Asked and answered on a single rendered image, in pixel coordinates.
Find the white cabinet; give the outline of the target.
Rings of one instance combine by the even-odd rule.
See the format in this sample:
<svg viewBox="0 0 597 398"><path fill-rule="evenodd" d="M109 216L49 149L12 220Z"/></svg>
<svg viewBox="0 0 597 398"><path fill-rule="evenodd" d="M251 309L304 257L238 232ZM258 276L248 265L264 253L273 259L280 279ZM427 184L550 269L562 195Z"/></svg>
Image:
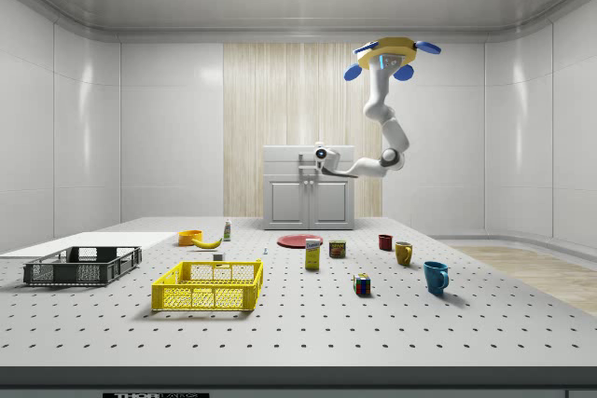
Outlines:
<svg viewBox="0 0 597 398"><path fill-rule="evenodd" d="M314 145L263 147L263 213L266 229L352 229L354 180L299 170L299 152Z"/></svg>

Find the red plate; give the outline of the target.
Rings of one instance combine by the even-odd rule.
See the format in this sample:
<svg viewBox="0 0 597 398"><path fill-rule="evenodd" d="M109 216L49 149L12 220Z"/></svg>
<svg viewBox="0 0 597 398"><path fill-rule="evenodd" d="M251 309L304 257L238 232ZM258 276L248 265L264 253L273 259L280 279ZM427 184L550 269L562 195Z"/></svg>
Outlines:
<svg viewBox="0 0 597 398"><path fill-rule="evenodd" d="M312 234L292 234L284 235L277 240L281 247L290 249L305 249L307 240L316 240L319 245L323 243L323 238Z"/></svg>

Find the yellow and white box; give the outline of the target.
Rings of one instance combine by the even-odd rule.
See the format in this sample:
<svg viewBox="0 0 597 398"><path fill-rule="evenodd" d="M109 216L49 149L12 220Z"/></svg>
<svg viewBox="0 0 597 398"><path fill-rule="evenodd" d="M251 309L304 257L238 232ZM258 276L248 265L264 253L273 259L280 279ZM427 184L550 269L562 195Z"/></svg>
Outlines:
<svg viewBox="0 0 597 398"><path fill-rule="evenodd" d="M320 248L322 239L307 238L305 240L305 268L310 270L318 270L320 262Z"/></svg>

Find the drone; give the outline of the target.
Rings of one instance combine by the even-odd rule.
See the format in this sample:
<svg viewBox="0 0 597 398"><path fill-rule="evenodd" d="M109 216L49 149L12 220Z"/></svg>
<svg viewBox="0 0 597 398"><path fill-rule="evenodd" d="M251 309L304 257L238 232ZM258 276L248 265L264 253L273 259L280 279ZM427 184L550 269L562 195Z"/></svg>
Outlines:
<svg viewBox="0 0 597 398"><path fill-rule="evenodd" d="M381 63L381 68L390 65L390 62L385 62L382 54L395 54L402 57L402 62L398 66L398 70L394 73L394 78L399 81L406 81L412 78L414 69L410 65L416 58L417 51L421 50L431 54L439 54L441 48L435 44L425 41L412 41L407 37L384 37L377 41L371 41L361 48L354 50L354 55L357 57L357 63L349 66L344 72L344 79L351 81L360 76L363 69L369 69L369 62L371 59L378 59Z"/></svg>

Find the blue mug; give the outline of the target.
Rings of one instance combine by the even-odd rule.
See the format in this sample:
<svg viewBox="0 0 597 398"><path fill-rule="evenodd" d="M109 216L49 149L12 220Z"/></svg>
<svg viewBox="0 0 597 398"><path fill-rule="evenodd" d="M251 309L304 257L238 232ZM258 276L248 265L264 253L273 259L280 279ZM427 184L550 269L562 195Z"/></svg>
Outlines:
<svg viewBox="0 0 597 398"><path fill-rule="evenodd" d="M428 292L433 295L443 295L449 285L448 266L437 261L426 261L423 264L424 276Z"/></svg>

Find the yellow basket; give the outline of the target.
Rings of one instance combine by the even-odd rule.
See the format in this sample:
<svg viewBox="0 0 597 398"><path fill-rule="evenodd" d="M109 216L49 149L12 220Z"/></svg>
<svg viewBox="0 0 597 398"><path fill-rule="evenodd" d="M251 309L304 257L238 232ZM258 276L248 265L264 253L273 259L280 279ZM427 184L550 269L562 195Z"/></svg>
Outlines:
<svg viewBox="0 0 597 398"><path fill-rule="evenodd" d="M253 310L263 284L261 260L182 261L152 284L151 308Z"/></svg>

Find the white board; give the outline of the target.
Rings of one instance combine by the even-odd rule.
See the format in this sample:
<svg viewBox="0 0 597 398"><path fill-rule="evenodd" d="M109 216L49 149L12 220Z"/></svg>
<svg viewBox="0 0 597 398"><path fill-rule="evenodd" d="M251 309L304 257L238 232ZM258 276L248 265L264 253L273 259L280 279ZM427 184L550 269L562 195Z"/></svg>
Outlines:
<svg viewBox="0 0 597 398"><path fill-rule="evenodd" d="M83 232L0 254L0 258L38 258L72 246L148 248L175 235L175 232Z"/></svg>

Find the dark grey basket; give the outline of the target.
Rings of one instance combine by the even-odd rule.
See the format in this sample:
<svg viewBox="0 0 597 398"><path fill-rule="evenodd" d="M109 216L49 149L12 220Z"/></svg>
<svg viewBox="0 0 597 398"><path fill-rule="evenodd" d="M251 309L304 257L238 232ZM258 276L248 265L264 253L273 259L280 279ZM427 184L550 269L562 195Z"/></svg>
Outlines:
<svg viewBox="0 0 597 398"><path fill-rule="evenodd" d="M142 261L140 246L71 246L27 262L28 285L107 285Z"/></svg>

